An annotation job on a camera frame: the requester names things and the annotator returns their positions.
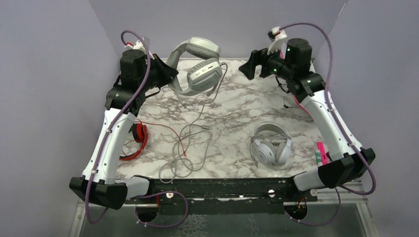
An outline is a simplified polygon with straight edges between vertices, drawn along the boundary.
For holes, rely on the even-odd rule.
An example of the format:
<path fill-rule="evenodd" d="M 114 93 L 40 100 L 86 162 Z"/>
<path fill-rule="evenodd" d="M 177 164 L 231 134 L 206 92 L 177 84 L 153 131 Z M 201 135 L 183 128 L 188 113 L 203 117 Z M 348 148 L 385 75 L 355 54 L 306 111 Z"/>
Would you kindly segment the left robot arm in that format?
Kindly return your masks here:
<path fill-rule="evenodd" d="M 82 175 L 72 177 L 69 188 L 86 203 L 118 210 L 127 199 L 138 197 L 148 203 L 155 189 L 147 177 L 117 180 L 117 166 L 126 136 L 146 92 L 172 82 L 177 69 L 168 66 L 157 54 L 150 57 L 139 49 L 130 49 L 120 58 L 120 74 L 107 92 L 104 121 L 93 154 Z"/>

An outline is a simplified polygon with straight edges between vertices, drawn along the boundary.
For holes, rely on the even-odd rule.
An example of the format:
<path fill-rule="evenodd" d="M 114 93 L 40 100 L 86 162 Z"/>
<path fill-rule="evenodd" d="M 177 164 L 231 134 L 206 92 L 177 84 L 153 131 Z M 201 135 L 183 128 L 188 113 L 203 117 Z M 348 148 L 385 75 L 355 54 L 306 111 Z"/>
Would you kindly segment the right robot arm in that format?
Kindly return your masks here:
<path fill-rule="evenodd" d="M 326 82 L 310 70 L 311 54 L 312 47 L 307 40 L 294 38 L 287 41 L 284 58 L 278 52 L 270 53 L 267 48 L 253 50 L 249 60 L 239 67 L 249 80 L 254 79 L 257 66 L 261 66 L 261 78 L 275 75 L 285 79 L 289 92 L 310 114 L 327 145 L 332 161 L 290 178 L 291 184 L 285 187 L 286 197 L 297 201 L 310 189 L 342 187 L 365 172 L 372 179 L 371 190 L 365 192 L 369 195 L 376 188 L 370 167 L 376 155 L 373 149 L 364 148 L 341 121 Z"/>

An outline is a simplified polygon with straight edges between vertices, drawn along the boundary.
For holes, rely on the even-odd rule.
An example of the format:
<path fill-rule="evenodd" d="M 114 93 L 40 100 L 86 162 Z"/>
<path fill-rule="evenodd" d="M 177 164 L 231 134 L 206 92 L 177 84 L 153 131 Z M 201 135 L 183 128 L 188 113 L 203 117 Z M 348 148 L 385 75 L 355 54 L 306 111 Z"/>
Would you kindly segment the white gaming headset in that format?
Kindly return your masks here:
<path fill-rule="evenodd" d="M 250 139 L 250 157 L 255 165 L 284 166 L 291 154 L 291 146 L 291 135 L 285 127 L 272 121 L 261 122 Z"/>

